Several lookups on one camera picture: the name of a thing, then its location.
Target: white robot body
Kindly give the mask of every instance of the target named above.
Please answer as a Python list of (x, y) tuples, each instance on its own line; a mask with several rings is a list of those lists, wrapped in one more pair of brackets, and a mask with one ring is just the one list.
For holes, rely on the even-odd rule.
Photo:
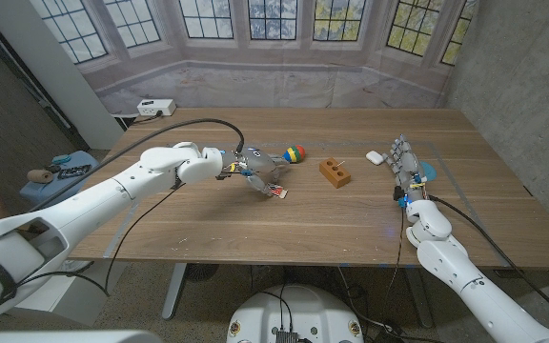
[[(280, 295), (281, 286), (272, 287), (267, 292)], [(226, 341), (286, 342), (282, 340), (283, 335), (297, 333), (295, 339), (306, 338), (313, 343), (363, 342), (357, 317), (333, 295), (313, 286), (286, 285), (282, 297), (292, 312), (292, 330), (285, 304), (279, 304), (279, 299), (270, 294), (257, 293), (234, 313)], [(279, 333), (277, 340), (281, 328), (281, 306), (285, 334)]]

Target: wooden block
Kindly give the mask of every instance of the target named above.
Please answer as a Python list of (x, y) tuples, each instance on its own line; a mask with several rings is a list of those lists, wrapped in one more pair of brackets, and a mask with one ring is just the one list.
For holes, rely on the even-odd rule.
[(319, 163), (319, 171), (327, 178), (332, 185), (340, 188), (351, 181), (351, 174), (340, 166), (332, 157)]

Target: cable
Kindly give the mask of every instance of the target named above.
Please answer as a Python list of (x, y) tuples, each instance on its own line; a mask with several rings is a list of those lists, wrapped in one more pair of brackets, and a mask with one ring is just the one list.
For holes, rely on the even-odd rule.
[(399, 247), (397, 248), (397, 262), (396, 262), (396, 269), (393, 272), (393, 277), (391, 278), (391, 282), (389, 283), (389, 286), (387, 287), (387, 292), (385, 293), (385, 300), (382, 304), (382, 310), (380, 311), (380, 317), (384, 318), (384, 314), (387, 312), (387, 301), (389, 300), (389, 292), (391, 291), (391, 287), (393, 286), (393, 282), (396, 279), (397, 275), (397, 269), (399, 268), (399, 258), (401, 257), (401, 242), (403, 241), (404, 237), (404, 209), (401, 208), (401, 229), (399, 230)]
[(169, 192), (167, 194), (167, 196), (163, 197), (160, 201), (158, 201), (155, 205), (153, 205), (149, 210), (147, 210), (145, 213), (141, 214), (141, 216), (138, 217), (137, 220), (134, 221), (134, 223), (132, 223), (132, 225), (129, 227), (129, 229), (126, 231), (126, 233), (124, 233), (124, 236), (122, 236), (122, 239), (120, 240), (120, 244), (118, 244), (118, 247), (115, 249), (115, 253), (113, 254), (112, 262), (110, 263), (110, 267), (107, 269), (107, 274), (105, 275), (105, 289), (107, 289), (108, 285), (110, 284), (110, 273), (112, 273), (112, 267), (113, 267), (113, 262), (115, 262), (115, 257), (120, 252), (120, 248), (122, 247), (122, 243), (124, 243), (124, 240), (129, 235), (132, 228), (134, 228), (134, 226), (137, 225), (137, 223), (141, 219), (143, 219), (144, 216), (148, 215), (148, 213), (150, 213), (153, 209), (158, 207), (158, 205), (162, 204), (163, 201), (167, 200), (169, 198), (169, 196), (173, 195), (174, 192), (176, 192), (181, 187), (183, 187), (183, 185), (185, 185), (185, 184), (181, 184), (181, 185), (179, 185), (179, 187), (173, 189), (171, 192)]
[[(285, 290), (285, 285), (287, 285), (287, 274), (285, 272), (285, 267), (283, 267), (283, 287), (281, 287), (281, 293), (278, 298), (278, 306), (281, 310), (281, 330), (283, 330), (283, 304), (281, 302), (283, 301), (283, 290)], [(292, 322), (290, 321), (290, 333), (294, 331), (294, 327), (292, 327)]]
[[(270, 292), (266, 292), (266, 291), (261, 291), (261, 293), (264, 293), (264, 294), (268, 294), (268, 295), (272, 295), (274, 296), (275, 298), (278, 298), (280, 301), (283, 302), (283, 304), (285, 304), (285, 306), (287, 307), (287, 312), (290, 313), (290, 332), (292, 331), (292, 327), (294, 325), (293, 322), (292, 322), (292, 310), (290, 310), (290, 306), (287, 304), (287, 301), (285, 301), (285, 299), (283, 299), (282, 297), (276, 295), (276, 294), (273, 294), (273, 293), (270, 293)], [(281, 331), (283, 331), (283, 317), (281, 316)]]
[(88, 178), (89, 176), (91, 176), (95, 172), (99, 171), (101, 168), (107, 166), (113, 160), (117, 159), (118, 157), (122, 156), (123, 154), (127, 153), (128, 151), (131, 151), (132, 149), (136, 148), (137, 146), (147, 142), (148, 140), (156, 137), (157, 135), (159, 135), (161, 133), (164, 133), (166, 131), (170, 131), (170, 130), (173, 130), (173, 129), (181, 128), (181, 127), (192, 125), (192, 124), (198, 124), (198, 123), (217, 123), (217, 124), (222, 124), (222, 125), (225, 125), (225, 126), (231, 128), (231, 129), (233, 129), (238, 134), (238, 136), (240, 138), (239, 142), (238, 142), (238, 145), (236, 146), (236, 152), (241, 152), (243, 150), (243, 145), (245, 145), (245, 137), (243, 137), (243, 133), (236, 126), (234, 126), (233, 124), (230, 124), (227, 121), (223, 121), (223, 120), (220, 120), (220, 119), (213, 119), (213, 118), (201, 118), (201, 119), (193, 119), (193, 120), (187, 120), (187, 121), (180, 122), (180, 123), (171, 124), (168, 127), (162, 128), (158, 131), (154, 131), (154, 132), (146, 135), (145, 137), (137, 140), (136, 142), (130, 144), (128, 147), (126, 147), (126, 148), (122, 149), (121, 151), (119, 151), (118, 153), (114, 154), (112, 157), (110, 157), (107, 160), (101, 162), (97, 166), (92, 167), (84, 175), (77, 177), (75, 180), (70, 182), (69, 185), (63, 187), (58, 192), (56, 192), (53, 195), (49, 196), (46, 200), (40, 202), (39, 204), (35, 205), (33, 208), (28, 210), (27, 213), (35, 212), (37, 210), (40, 210), (40, 209), (44, 208), (52, 200), (54, 200), (55, 198), (57, 198), (58, 196), (60, 196), (64, 192), (70, 190), (71, 188), (73, 188), (73, 186), (75, 186), (75, 185), (79, 184), (80, 182), (84, 181), (86, 178)]
[(461, 210), (459, 210), (455, 206), (451, 205), (450, 203), (446, 202), (445, 200), (442, 200), (442, 199), (438, 198), (437, 196), (429, 195), (429, 199), (444, 204), (445, 206), (447, 206), (448, 208), (450, 208), (454, 212), (460, 214), (463, 218), (465, 218), (467, 221), (469, 221), (474, 227), (476, 227), (476, 229), (478, 229), (478, 231), (484, 236), (484, 238), (486, 238), (486, 240), (493, 246), (493, 248), (495, 248), (495, 250), (501, 256), (503, 256), (503, 258), (507, 261), (507, 263), (510, 264), (510, 266), (512, 266), (512, 268), (518, 273), (518, 275), (520, 275), (520, 277), (522, 277), (524, 279), (524, 281), (526, 281), (526, 283), (529, 286), (531, 286), (531, 288), (535, 292), (537, 292), (543, 298), (543, 300), (547, 301), (548, 304), (549, 304), (549, 296), (546, 295), (544, 292), (542, 292), (539, 289), (539, 287), (537, 287), (531, 280), (529, 280), (526, 276), (524, 276), (524, 273), (522, 273), (520, 271), (518, 266), (514, 262), (512, 262), (510, 257), (508, 257), (505, 254), (505, 252), (503, 252), (503, 250), (497, 245), (497, 243), (495, 243), (493, 238), (491, 238), (491, 236), (489, 236), (488, 233), (477, 222), (475, 222), (472, 218), (470, 218), (467, 214), (463, 213)]
[(18, 289), (21, 286), (23, 286), (25, 284), (28, 284), (33, 280), (36, 280), (36, 279), (41, 278), (41, 277), (53, 276), (53, 275), (77, 276), (79, 278), (82, 278), (82, 279), (92, 283), (94, 286), (98, 287), (98, 289), (101, 290), (101, 292), (103, 292), (106, 296), (110, 296), (110, 294), (107, 292), (107, 290), (105, 288), (103, 288), (103, 286), (99, 285), (98, 282), (96, 282), (96, 281), (92, 280), (91, 278), (87, 277), (86, 275), (82, 275), (81, 273), (78, 273), (78, 272), (44, 272), (43, 274), (39, 274), (39, 275), (36, 275), (34, 277), (30, 277), (28, 279), (20, 281), (19, 283), (16, 284), (15, 287), (16, 287), (16, 289)]
[(134, 124), (140, 124), (140, 123), (145, 123), (147, 121), (151, 121), (151, 120), (154, 120), (156, 118), (159, 118), (162, 116), (162, 111), (158, 111), (155, 115), (147, 118), (147, 119), (143, 119), (143, 120), (135, 120), (132, 122), (131, 126), (134, 125)]

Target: power strip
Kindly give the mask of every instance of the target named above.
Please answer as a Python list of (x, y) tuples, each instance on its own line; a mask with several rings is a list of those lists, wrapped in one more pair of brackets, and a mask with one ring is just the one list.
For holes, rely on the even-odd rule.
[(137, 105), (139, 115), (145, 116), (154, 116), (158, 111), (162, 111), (162, 115), (173, 115), (176, 108), (172, 99), (144, 99)]

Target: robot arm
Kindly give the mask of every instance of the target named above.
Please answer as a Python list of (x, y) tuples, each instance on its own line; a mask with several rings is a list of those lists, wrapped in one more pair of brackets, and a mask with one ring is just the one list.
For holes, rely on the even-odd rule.
[[(87, 235), (124, 211), (132, 201), (163, 192), (177, 179), (192, 184), (222, 171), (218, 149), (202, 153), (194, 143), (152, 148), (139, 162), (118, 175), (44, 210), (0, 219), (0, 313), (34, 293), (48, 277), (30, 277), (56, 271)], [(18, 228), (39, 224), (46, 229), (32, 240)]]
[(452, 225), (429, 200), (422, 166), (404, 136), (396, 140), (391, 156), (382, 157), (396, 175), (394, 199), (413, 223), (406, 235), (417, 247), (420, 264), (458, 294), (497, 342), (549, 338), (549, 330), (484, 276), (452, 236)]

